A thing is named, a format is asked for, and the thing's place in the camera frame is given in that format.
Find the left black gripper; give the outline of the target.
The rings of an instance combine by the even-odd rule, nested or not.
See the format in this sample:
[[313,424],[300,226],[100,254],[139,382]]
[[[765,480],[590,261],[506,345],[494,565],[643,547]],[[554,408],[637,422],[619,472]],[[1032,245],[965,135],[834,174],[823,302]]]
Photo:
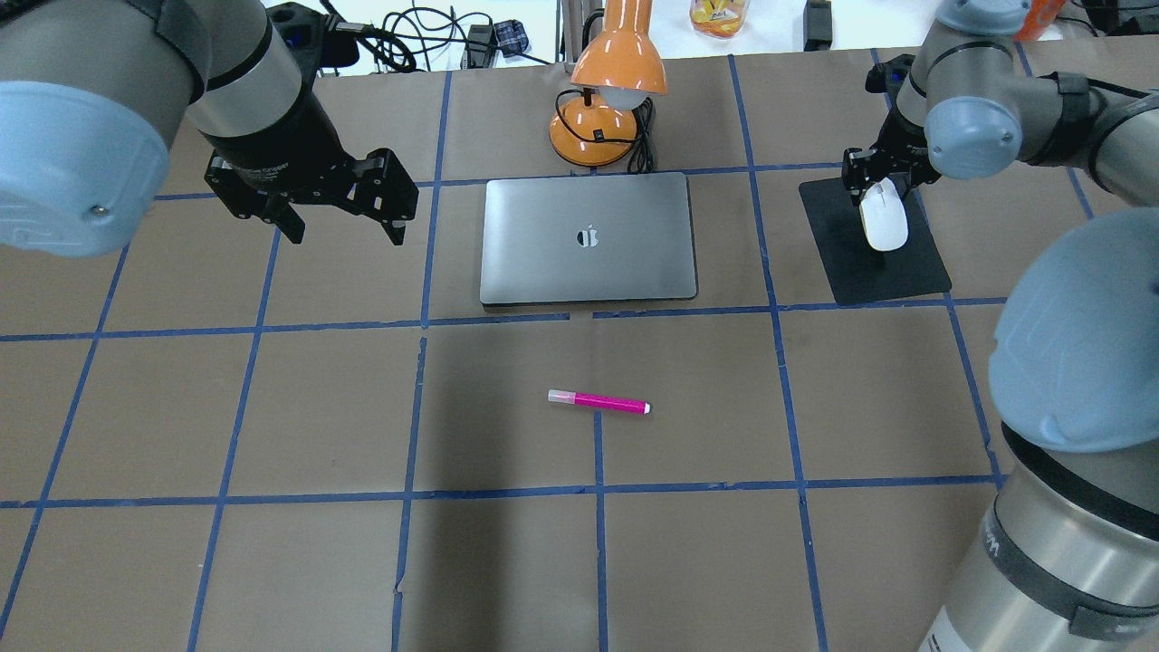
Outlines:
[[[233,215],[258,217],[274,197],[334,206],[377,220],[393,246],[403,244],[407,222],[417,217],[418,188],[395,152],[386,148],[363,159],[342,154],[335,160],[298,160],[254,170],[229,164],[214,152],[204,180]],[[269,224],[291,244],[302,243],[305,224],[290,204],[269,204]]]

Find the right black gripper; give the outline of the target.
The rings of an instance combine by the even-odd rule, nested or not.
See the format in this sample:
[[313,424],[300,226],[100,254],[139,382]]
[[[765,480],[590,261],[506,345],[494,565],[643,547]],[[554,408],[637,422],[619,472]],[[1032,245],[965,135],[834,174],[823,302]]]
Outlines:
[[850,148],[843,153],[843,185],[852,204],[861,204],[870,186],[895,174],[904,178],[902,199],[914,186],[935,183],[943,176],[930,160],[924,129],[899,109],[901,90],[909,82],[912,65],[914,54],[897,54],[890,61],[875,63],[865,76],[863,90],[885,95],[890,111],[869,149]]

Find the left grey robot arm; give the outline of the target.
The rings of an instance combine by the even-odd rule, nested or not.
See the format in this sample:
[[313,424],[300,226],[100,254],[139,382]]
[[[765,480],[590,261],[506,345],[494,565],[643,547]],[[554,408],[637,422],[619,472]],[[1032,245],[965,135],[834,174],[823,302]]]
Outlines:
[[178,124],[212,154],[206,183],[233,217],[298,244],[298,204],[380,224],[417,214],[398,156],[344,148],[313,91],[355,63],[373,25],[258,1],[5,1],[3,246],[65,257],[126,246],[168,177]]

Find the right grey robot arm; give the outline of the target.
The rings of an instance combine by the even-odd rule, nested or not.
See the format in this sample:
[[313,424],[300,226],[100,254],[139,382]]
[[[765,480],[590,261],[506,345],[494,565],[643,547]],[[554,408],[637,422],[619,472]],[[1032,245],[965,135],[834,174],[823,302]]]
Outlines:
[[1156,631],[1156,91],[1016,74],[1026,1],[943,1],[869,149],[887,177],[1078,164],[1127,210],[1069,230],[1003,306],[991,398],[1014,454],[923,651],[1125,651]]

